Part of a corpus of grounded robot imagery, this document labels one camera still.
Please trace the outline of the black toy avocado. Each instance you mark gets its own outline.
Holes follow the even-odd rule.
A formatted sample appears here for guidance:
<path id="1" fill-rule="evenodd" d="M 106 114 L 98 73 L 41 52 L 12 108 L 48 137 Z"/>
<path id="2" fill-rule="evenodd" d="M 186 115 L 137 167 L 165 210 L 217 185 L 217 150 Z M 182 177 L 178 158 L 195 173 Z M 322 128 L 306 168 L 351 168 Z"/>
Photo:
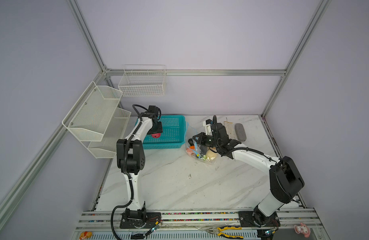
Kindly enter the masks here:
<path id="1" fill-rule="evenodd" d="M 208 151 L 208 147 L 203 146 L 203 145 L 197 145 L 198 146 L 198 150 L 200 155 L 206 155 L 207 151 Z"/>

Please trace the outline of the clear zip bag blue zipper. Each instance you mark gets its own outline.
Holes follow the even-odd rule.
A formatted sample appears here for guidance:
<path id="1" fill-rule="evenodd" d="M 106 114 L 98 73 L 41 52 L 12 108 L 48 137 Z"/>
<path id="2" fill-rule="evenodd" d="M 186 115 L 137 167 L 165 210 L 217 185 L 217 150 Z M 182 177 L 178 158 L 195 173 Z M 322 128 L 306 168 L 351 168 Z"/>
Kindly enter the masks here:
<path id="1" fill-rule="evenodd" d="M 194 160 L 198 160 L 209 165 L 214 165 L 218 155 L 210 151 L 208 147 L 202 146 L 193 141 L 192 137 L 199 133 L 200 132 L 197 129 L 193 128 L 189 123 L 186 123 L 185 151 L 187 155 Z"/>

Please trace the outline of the red orange toy fruit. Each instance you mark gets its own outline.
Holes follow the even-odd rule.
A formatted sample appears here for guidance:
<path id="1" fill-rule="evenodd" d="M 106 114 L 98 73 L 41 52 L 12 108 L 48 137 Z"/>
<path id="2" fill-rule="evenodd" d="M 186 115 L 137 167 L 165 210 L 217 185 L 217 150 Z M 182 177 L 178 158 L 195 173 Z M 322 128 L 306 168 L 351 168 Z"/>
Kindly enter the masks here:
<path id="1" fill-rule="evenodd" d="M 194 152 L 191 148 L 186 148 L 186 153 L 191 156 L 191 155 L 194 155 Z"/>

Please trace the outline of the cream toy pear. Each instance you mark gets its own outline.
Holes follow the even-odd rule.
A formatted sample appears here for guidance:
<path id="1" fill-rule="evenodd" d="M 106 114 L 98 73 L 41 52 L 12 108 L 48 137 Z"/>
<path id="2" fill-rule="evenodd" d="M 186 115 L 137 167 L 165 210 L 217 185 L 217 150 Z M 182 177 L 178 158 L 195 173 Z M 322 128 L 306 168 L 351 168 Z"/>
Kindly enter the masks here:
<path id="1" fill-rule="evenodd" d="M 208 151 L 206 152 L 206 160 L 207 160 L 208 162 L 211 162 L 211 161 L 215 160 L 215 159 L 217 158 L 217 156 L 218 156 L 218 154 L 217 154 L 217 153 L 214 153 L 214 152 L 213 152 L 213 151 L 211 151 L 211 150 L 208 150 Z"/>

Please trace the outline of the pink toy fruit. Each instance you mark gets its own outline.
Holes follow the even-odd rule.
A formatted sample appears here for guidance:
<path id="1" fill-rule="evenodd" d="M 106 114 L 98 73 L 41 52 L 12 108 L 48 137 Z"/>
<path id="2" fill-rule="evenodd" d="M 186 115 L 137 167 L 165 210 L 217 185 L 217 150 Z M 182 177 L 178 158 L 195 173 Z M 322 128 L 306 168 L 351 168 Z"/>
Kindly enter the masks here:
<path id="1" fill-rule="evenodd" d="M 152 138 L 157 139 L 157 138 L 159 138 L 161 136 L 161 134 L 160 133 L 156 133 L 156 134 L 151 134 L 151 136 L 152 136 Z"/>

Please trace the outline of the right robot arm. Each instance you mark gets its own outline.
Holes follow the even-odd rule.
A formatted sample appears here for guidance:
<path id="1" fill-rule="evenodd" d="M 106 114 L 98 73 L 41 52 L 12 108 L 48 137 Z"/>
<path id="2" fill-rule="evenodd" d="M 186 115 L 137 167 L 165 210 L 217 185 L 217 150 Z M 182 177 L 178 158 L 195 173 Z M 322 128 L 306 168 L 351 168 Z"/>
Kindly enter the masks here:
<path id="1" fill-rule="evenodd" d="M 241 161 L 269 177 L 269 193 L 253 210 L 252 218 L 257 225 L 265 225 L 278 209 L 290 203 L 305 186 L 292 158 L 273 157 L 230 138 L 216 116 L 204 121 L 203 126 L 205 131 L 192 137 L 196 146 L 205 146 L 222 157 Z"/>

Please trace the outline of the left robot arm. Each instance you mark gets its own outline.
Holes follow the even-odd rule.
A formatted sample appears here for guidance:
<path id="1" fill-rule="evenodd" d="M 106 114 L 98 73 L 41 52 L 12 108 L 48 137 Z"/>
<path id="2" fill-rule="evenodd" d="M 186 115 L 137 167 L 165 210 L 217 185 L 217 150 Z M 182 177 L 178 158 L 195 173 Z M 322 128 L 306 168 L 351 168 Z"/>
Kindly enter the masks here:
<path id="1" fill-rule="evenodd" d="M 138 173 L 146 163 L 143 141 L 148 135 L 163 132 L 162 123 L 160 122 L 162 111 L 157 106 L 145 108 L 141 105 L 133 105 L 133 109 L 137 113 L 137 123 L 126 138 L 119 139 L 116 143 L 117 166 L 129 184 L 130 200 L 124 205 L 115 206 L 111 218 L 114 217 L 116 210 L 124 209 L 123 222 L 144 223 L 147 221 L 147 210 L 145 202 L 140 200 L 138 187 Z"/>

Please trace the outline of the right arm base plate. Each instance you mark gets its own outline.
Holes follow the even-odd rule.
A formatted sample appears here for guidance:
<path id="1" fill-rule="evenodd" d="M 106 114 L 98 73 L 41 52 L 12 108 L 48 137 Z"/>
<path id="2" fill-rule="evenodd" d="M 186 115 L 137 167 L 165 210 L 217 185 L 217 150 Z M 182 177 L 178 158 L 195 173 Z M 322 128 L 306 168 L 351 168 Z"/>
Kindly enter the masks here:
<path id="1" fill-rule="evenodd" d="M 279 227 L 280 222 L 276 212 L 270 216 L 264 215 L 261 211 L 255 209 L 253 211 L 240 211 L 238 218 L 242 227 Z"/>

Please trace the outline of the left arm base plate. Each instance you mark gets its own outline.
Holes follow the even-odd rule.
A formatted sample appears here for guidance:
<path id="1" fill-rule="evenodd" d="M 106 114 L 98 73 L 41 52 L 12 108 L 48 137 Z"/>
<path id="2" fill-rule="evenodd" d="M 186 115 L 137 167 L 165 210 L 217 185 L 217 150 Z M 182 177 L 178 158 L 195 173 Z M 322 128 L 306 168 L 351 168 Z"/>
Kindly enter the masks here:
<path id="1" fill-rule="evenodd" d="M 161 213 L 126 211 L 122 214 L 120 229 L 151 229 L 162 218 Z"/>

